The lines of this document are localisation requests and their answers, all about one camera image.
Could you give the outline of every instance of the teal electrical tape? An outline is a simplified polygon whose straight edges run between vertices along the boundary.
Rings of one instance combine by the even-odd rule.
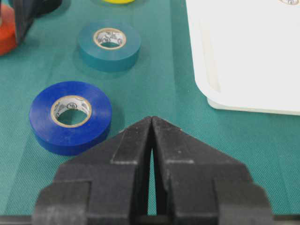
[[[67,110],[76,109],[87,117],[81,123],[58,121]],[[50,152],[72,156],[102,142],[108,135],[112,108],[108,97],[84,82],[61,82],[43,90],[30,109],[30,124],[37,141]]]
[[[109,20],[92,22],[78,37],[82,59],[104,72],[130,69],[138,58],[141,37],[131,26]]]

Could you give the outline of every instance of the green cloth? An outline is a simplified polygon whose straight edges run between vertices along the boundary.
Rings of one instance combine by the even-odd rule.
[[[129,23],[140,33],[140,56],[131,70],[99,72],[79,57],[78,33],[103,19]],[[69,159],[37,143],[28,114],[40,91],[70,80],[94,84],[110,98],[110,137],[157,115],[244,162],[267,190],[274,213],[300,213],[300,117],[218,111],[207,104],[194,79],[185,1],[64,0],[35,21],[20,47],[0,57],[0,214],[31,214],[39,191]],[[153,173],[151,178],[155,213]]]

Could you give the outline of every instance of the orange electrical tape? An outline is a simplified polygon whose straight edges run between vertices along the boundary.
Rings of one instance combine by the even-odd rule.
[[[1,18],[0,24],[0,55],[10,52],[17,47],[15,42],[15,13],[14,10],[1,4]]]

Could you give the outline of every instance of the cardboard tape core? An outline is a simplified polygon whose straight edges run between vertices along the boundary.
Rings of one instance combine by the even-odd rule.
[[[120,49],[126,44],[126,41],[126,35],[115,28],[103,28],[94,34],[94,42],[96,45],[107,50]],[[113,43],[116,47],[107,47],[105,43]]]
[[[67,110],[79,110],[87,115],[87,117],[81,122],[73,125],[63,124],[58,121],[60,115]],[[92,108],[88,100],[81,96],[68,95],[58,99],[51,107],[52,120],[61,127],[76,128],[86,123],[92,114]]]

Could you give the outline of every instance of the black object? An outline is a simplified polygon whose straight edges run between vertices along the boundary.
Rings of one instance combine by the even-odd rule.
[[[62,0],[9,0],[9,2],[15,9],[15,38],[19,45],[34,19],[59,7]]]
[[[41,8],[38,10],[36,16],[50,13],[56,10],[62,3],[62,0],[40,0],[42,2]],[[11,6],[14,5],[14,0],[8,0]]]
[[[15,38],[17,45],[21,44],[24,40],[41,5],[41,0],[13,0],[13,7],[15,10]]]
[[[157,217],[146,216],[151,150]],[[15,222],[26,225],[30,219]],[[266,193],[244,164],[161,118],[147,117],[62,164],[53,184],[41,191],[31,224],[274,222]]]

